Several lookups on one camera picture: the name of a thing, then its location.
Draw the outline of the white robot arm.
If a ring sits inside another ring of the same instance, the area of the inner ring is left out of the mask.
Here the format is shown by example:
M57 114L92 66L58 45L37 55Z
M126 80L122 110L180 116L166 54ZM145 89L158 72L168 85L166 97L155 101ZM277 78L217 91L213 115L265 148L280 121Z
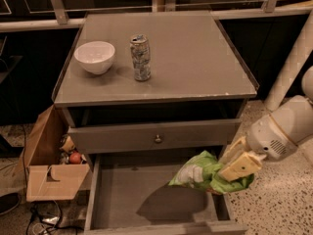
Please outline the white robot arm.
M313 135L313 68L304 74L301 87L303 96L260 118L223 154L218 172L223 179L231 182L256 173L264 160L283 160Z

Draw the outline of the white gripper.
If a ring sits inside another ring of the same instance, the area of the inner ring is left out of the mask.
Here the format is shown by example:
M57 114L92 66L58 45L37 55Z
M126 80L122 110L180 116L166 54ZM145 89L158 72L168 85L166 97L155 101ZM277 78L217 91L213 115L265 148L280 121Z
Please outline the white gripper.
M246 137L240 137L223 153L219 162L224 166L218 171L219 176L231 182L261 170L261 160L249 153L250 149L279 161L292 155L297 145L271 115L264 116L249 128Z

